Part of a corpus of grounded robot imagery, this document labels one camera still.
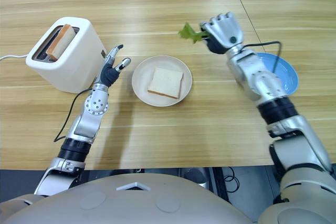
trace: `bread slice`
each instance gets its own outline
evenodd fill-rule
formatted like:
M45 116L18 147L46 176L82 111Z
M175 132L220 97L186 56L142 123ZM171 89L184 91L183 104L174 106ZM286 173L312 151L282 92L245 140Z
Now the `bread slice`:
M73 27L69 24L65 24L46 50L47 55L53 60L58 60L75 35L76 33Z
M182 77L182 72L155 68L148 92L178 99Z

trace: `wooden table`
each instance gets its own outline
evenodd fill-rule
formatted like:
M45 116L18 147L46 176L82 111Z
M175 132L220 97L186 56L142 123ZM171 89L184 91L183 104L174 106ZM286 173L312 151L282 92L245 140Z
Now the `wooden table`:
M1 0L0 4L1 56L28 53L54 21L75 16L92 22L107 49L125 45L117 60L132 58L110 89L110 109L88 155L87 169L271 164L272 139L254 104L229 73L226 57L177 35L185 22L196 28L198 22L226 11L238 18L245 43L284 42L282 56L300 75L300 88L292 99L336 162L335 0ZM192 72L191 92L175 106L149 106L132 91L133 70L155 55L177 57ZM24 59L1 61L1 168L45 169L62 144L52 140L73 98L52 87Z

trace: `beige plate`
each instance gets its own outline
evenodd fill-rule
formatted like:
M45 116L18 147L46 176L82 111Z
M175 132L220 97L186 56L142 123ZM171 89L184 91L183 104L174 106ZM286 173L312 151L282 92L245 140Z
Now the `beige plate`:
M153 79L154 69L164 68L183 72L180 97L178 99L153 94L147 91L149 83ZM174 105L182 101L191 89L193 78L186 64L171 56L155 56L141 62L134 70L132 86L136 96L143 102L158 107Z

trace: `power cord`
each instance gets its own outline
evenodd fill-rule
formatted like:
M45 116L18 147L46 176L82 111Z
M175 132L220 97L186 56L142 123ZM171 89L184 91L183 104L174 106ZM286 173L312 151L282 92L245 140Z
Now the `power cord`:
M231 182L231 181L235 181L237 186L236 186L236 189L232 190L232 191L227 191L228 193L234 193L236 191L238 191L239 187L240 187L240 183L239 183L239 179L235 176L235 171L233 170L232 167L228 167L230 168L231 172L232 172L232 175L226 175L224 176L224 181L225 182Z
M280 59L280 54L281 54L281 50L282 50L282 43L281 42L271 41L271 42L265 42L265 43L247 44L247 45L243 46L240 51L242 51L245 47L258 47L258 46L266 46L266 45L272 45L272 44L279 44L277 58L275 59L275 62L274 62L274 65L273 65L273 70L272 70L272 72L274 73L276 68L277 68L278 61Z
M76 99L77 99L81 94L83 94L83 93L85 93L85 92L87 92L87 91L90 91L90 90L92 90L92 89L85 89L85 90L81 91L80 93L78 93L78 94L75 96L75 98L74 98L73 101L72 101L72 104L71 104L71 107L70 107L68 116L67 116L67 118L65 119L65 122L64 122L64 124L63 124L61 130L58 132L57 136L55 137L54 142L56 142L56 141L58 141L58 140L60 140L60 139L66 137L66 136L61 136L61 137L59 137L59 136L60 136L60 134L62 133L62 131L64 130L64 127L65 127L65 125L67 124L67 122L68 122L68 120L69 120L69 117L70 117L70 114L71 114L71 112L72 112L72 108L74 107L74 104L75 104Z
M6 58L25 58L27 57L27 55L6 55L6 56L2 56L0 57L0 60L6 59Z

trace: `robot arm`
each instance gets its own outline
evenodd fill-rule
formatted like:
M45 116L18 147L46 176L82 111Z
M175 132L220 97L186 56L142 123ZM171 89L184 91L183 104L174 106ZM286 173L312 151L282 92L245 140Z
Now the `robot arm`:
M226 53L227 65L253 100L271 137L280 137L270 146L278 170L298 165L318 166L332 172L328 153L304 116L299 115L283 90L281 80L265 67L257 54L243 47L243 33L232 13L220 14L209 23L201 23L209 33L209 49Z
M122 47L123 45L119 45L113 48L106 56L91 93L82 105L81 114L73 122L58 156L51 161L34 194L51 196L69 189L78 182L102 117L109 108L108 88L131 62L131 59L125 58L113 67L115 56Z
M255 52L242 45L243 33L232 13L201 23L209 34L210 51L226 53L227 65L253 100L273 138L269 150L283 175L275 205L259 223L336 223L336 181L328 153L282 89L280 79L268 71Z

